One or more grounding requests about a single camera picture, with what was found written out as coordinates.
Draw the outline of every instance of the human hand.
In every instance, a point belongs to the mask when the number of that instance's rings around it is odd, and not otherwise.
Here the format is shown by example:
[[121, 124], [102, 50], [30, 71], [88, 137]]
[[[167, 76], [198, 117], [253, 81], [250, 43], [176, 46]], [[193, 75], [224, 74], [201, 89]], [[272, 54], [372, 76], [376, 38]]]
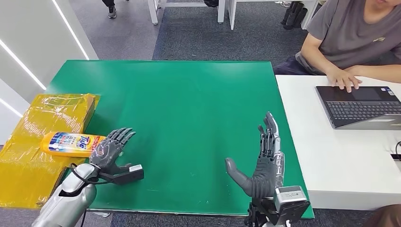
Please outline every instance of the human hand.
[[350, 67], [345, 70], [339, 68], [334, 68], [327, 72], [327, 79], [332, 87], [338, 86], [341, 90], [347, 89], [347, 92], [351, 92], [351, 85], [354, 85], [355, 89], [359, 89], [359, 84], [362, 83], [361, 80], [357, 79], [355, 76], [355, 68]]

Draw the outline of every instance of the bottle label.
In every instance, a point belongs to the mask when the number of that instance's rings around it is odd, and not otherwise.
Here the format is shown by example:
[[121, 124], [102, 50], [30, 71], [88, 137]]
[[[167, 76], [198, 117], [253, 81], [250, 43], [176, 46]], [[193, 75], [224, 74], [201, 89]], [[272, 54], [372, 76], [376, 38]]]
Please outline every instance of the bottle label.
[[100, 136], [56, 133], [50, 141], [49, 150], [61, 152], [94, 150], [100, 141]]

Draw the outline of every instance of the gray carpet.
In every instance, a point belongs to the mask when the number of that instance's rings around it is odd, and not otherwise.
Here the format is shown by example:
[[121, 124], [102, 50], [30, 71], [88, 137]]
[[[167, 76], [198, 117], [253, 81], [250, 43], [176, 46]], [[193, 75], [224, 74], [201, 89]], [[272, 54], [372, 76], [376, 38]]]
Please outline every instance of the gray carpet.
[[166, 8], [153, 60], [271, 61], [295, 55], [307, 32], [285, 30], [285, 8], [273, 2], [237, 4], [234, 30], [228, 14], [217, 23], [216, 8]]
[[146, 0], [114, 2], [117, 18], [109, 19], [101, 0], [70, 0], [99, 59], [151, 60], [159, 26], [151, 23]]
[[[372, 211], [314, 209], [316, 218], [301, 220], [292, 227], [361, 227]], [[245, 227], [244, 218], [180, 215], [114, 214], [112, 227]]]
[[[38, 217], [39, 210], [0, 208], [0, 227], [31, 227]], [[103, 218], [94, 213], [87, 213], [84, 227], [109, 227], [112, 216]]]

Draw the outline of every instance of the laptop keyboard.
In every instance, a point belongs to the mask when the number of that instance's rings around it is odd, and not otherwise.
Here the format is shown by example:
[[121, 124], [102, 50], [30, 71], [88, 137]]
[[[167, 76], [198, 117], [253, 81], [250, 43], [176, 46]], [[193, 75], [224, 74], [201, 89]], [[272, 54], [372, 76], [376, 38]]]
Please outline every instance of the laptop keyboard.
[[326, 102], [335, 120], [365, 120], [383, 114], [401, 114], [399, 102]]

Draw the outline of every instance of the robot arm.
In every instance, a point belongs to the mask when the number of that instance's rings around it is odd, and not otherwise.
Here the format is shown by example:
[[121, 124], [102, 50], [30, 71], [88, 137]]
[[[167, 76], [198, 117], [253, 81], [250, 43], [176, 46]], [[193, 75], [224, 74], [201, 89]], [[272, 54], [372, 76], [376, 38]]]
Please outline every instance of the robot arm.
[[263, 226], [266, 216], [273, 225], [298, 221], [310, 204], [300, 186], [283, 187], [284, 154], [280, 151], [279, 128], [270, 112], [263, 121], [266, 131], [258, 126], [261, 145], [252, 177], [239, 171], [233, 159], [226, 158], [228, 175], [252, 197], [245, 221], [250, 227]]
[[96, 184], [120, 185], [143, 179], [141, 165], [115, 164], [124, 145], [135, 134], [131, 131], [126, 128], [112, 131], [92, 152], [89, 163], [71, 168], [72, 172], [42, 207], [32, 227], [74, 227], [95, 199]]

